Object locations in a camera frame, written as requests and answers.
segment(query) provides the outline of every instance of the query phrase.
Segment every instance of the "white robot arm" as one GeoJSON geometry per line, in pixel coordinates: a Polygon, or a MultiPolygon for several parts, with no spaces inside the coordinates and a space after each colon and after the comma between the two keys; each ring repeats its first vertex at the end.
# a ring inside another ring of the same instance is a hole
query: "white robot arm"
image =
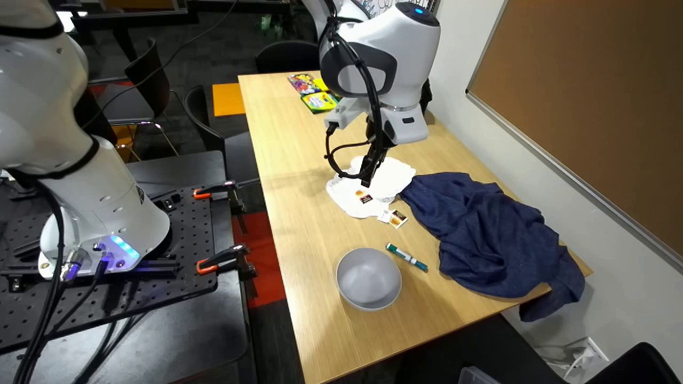
{"type": "MultiPolygon", "coordinates": [[[[0,7],[0,169],[39,180],[64,219],[62,280],[134,270],[170,230],[170,221],[134,183],[113,146],[87,136],[73,107],[87,62],[48,0],[0,7]]],[[[57,225],[40,235],[39,274],[53,276],[57,225]]]]}
{"type": "Polygon", "coordinates": [[[422,141],[420,89],[440,44],[440,24],[422,7],[400,2],[369,20],[354,0],[304,0],[321,36],[321,75],[342,99],[327,115],[328,132],[369,111],[372,148],[358,176],[369,187],[389,148],[422,141]]]}

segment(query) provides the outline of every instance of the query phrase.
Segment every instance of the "bulletin board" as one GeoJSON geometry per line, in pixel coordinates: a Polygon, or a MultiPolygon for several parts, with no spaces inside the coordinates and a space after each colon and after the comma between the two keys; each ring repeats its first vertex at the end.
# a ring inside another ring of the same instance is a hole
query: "bulletin board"
{"type": "Polygon", "coordinates": [[[681,0],[509,0],[467,92],[681,259],[681,0]]]}

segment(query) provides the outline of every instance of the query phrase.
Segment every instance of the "navy blue cloth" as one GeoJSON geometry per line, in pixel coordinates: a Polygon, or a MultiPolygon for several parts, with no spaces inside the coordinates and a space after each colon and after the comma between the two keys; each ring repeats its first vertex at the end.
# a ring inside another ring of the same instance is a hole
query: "navy blue cloth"
{"type": "Polygon", "coordinates": [[[418,176],[401,193],[416,221],[440,240],[440,272],[495,296],[525,296],[546,281],[553,292],[525,303],[532,322],[576,303],[586,280],[538,209],[465,174],[418,176]]]}

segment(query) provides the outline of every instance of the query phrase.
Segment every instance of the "white wall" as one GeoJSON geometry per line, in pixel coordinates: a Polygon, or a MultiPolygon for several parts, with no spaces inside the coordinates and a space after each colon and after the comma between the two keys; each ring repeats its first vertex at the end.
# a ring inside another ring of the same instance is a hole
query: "white wall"
{"type": "Polygon", "coordinates": [[[490,41],[503,0],[443,0],[443,46],[431,84],[433,115],[453,130],[516,196],[593,270],[578,305],[515,328],[535,349],[593,337],[609,358],[639,341],[654,344],[683,377],[683,276],[558,178],[502,127],[485,115],[465,86],[490,41]]]}

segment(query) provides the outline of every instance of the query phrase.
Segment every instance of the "metal bowl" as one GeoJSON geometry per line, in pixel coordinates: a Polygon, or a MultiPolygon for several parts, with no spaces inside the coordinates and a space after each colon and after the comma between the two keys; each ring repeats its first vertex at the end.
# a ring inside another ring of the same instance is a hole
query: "metal bowl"
{"type": "Polygon", "coordinates": [[[364,311],[389,308],[400,296],[401,285],[398,265],[372,247],[352,251],[337,265],[342,296],[364,311]]]}

